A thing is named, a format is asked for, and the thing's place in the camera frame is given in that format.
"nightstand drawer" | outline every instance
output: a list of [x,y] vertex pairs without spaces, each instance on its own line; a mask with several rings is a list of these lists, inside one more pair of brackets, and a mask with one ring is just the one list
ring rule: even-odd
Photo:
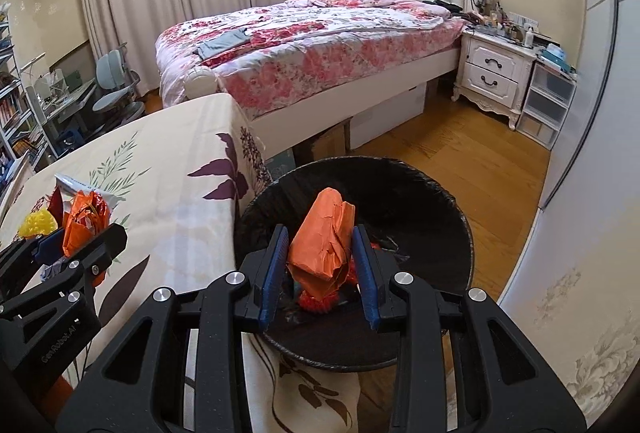
[[485,70],[499,74],[507,79],[518,80],[518,74],[522,60],[507,53],[500,51],[500,48],[488,45],[482,41],[471,40],[469,45],[468,63],[480,66]]
[[518,83],[494,74],[479,66],[465,64],[463,84],[469,90],[475,90],[511,108],[518,91]]

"bookshelf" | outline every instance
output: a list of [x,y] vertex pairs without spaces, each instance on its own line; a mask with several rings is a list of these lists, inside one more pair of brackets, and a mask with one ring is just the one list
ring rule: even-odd
[[55,161],[56,153],[27,102],[9,18],[0,14],[0,194],[6,188],[6,172],[25,156],[37,172]]

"pink floral bedspread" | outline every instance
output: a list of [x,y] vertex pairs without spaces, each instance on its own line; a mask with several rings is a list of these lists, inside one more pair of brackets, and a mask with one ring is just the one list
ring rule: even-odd
[[[466,22],[413,0],[288,0],[192,20],[156,42],[165,106],[186,100],[188,72],[210,76],[249,119],[450,47]],[[202,42],[245,28],[250,42],[202,61]]]

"bed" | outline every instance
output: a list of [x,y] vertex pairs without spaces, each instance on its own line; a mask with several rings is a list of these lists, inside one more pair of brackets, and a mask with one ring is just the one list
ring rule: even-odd
[[[172,27],[156,43],[163,103],[231,93],[270,158],[457,68],[464,22],[422,1],[289,0]],[[473,10],[472,0],[442,1]],[[239,26],[250,52],[194,54]]]

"silver screw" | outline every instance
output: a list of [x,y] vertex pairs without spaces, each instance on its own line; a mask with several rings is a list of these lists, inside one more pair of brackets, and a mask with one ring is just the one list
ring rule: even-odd
[[394,276],[396,283],[398,285],[411,285],[414,282],[414,277],[408,272],[398,272]]
[[473,299],[473,301],[484,301],[486,299],[486,292],[481,288],[472,288],[469,291],[469,297]]
[[226,275],[225,280],[229,285],[240,285],[244,281],[244,274],[242,272],[230,272]]
[[171,291],[168,288],[159,288],[154,292],[154,299],[159,303],[167,301],[171,297]]

